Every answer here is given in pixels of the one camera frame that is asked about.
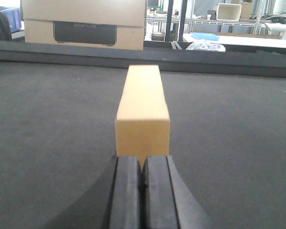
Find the plastic bag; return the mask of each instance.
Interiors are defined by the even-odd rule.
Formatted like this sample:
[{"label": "plastic bag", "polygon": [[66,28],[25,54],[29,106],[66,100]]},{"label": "plastic bag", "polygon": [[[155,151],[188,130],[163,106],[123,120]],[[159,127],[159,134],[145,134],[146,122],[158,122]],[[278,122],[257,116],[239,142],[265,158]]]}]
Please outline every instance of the plastic bag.
[{"label": "plastic bag", "polygon": [[213,52],[225,52],[225,47],[222,44],[209,43],[206,40],[197,40],[191,43],[186,50],[201,50]]}]

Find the cardboard box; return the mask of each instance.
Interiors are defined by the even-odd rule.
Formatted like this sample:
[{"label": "cardboard box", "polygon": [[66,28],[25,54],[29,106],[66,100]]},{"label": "cardboard box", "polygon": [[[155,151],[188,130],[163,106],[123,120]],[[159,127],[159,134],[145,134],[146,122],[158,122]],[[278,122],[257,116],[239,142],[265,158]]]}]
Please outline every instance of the cardboard box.
[{"label": "cardboard box", "polygon": [[240,17],[242,19],[249,19],[251,17],[251,11],[252,11],[252,2],[240,2],[239,0],[232,0],[232,4],[240,4],[242,5],[242,10],[240,13]]},{"label": "cardboard box", "polygon": [[142,50],[145,11],[145,0],[23,0],[25,40]]}]

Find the white table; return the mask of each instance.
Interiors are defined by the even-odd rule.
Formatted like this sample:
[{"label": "white table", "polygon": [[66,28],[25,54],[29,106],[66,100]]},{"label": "white table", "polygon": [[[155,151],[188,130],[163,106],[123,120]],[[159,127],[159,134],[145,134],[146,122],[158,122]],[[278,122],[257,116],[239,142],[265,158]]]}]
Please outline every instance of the white table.
[{"label": "white table", "polygon": [[276,32],[285,32],[286,25],[279,24],[279,23],[265,23],[266,28],[268,31],[276,31]]},{"label": "white table", "polygon": [[[198,41],[189,33],[183,34],[185,42]],[[254,37],[234,37],[234,36],[219,36],[217,41],[208,41],[210,43],[217,44],[230,44],[230,45],[245,45],[245,46],[259,46],[259,47],[271,47],[271,48],[286,48],[286,40],[281,39],[266,39],[266,38],[254,38]]]}]

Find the black metal frame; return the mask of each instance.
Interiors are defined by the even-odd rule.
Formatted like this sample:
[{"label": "black metal frame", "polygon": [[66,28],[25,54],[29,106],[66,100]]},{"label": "black metal frame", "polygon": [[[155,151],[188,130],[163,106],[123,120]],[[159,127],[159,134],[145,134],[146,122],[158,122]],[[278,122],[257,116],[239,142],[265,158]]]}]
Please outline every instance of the black metal frame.
[{"label": "black metal frame", "polygon": [[157,64],[161,71],[286,78],[286,55],[272,53],[204,52],[166,48],[135,51],[0,42],[0,60],[113,68],[128,68],[130,64]]},{"label": "black metal frame", "polygon": [[210,229],[213,223],[179,175],[172,156],[149,156],[142,177],[149,229]]},{"label": "black metal frame", "polygon": [[[190,42],[177,42],[177,43],[180,45],[179,49],[184,49],[184,50],[191,44]],[[272,52],[274,54],[286,55],[285,48],[273,48],[273,47],[262,47],[262,46],[225,44],[225,50],[226,52],[250,52],[250,53]]]},{"label": "black metal frame", "polygon": [[187,8],[187,0],[182,0],[181,15],[179,22],[179,30],[178,30],[178,41],[183,41],[186,8]]},{"label": "black metal frame", "polygon": [[166,29],[164,41],[168,42],[170,40],[171,24],[172,24],[172,14],[173,14],[173,4],[174,0],[168,0],[168,9],[166,17]]}]

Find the wooden block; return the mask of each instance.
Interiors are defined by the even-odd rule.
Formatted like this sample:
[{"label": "wooden block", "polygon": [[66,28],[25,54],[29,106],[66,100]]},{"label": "wooden block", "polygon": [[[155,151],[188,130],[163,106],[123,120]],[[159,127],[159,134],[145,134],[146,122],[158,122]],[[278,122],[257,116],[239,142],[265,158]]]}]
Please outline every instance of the wooden block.
[{"label": "wooden block", "polygon": [[159,67],[130,65],[115,120],[118,156],[168,155],[170,117]]}]

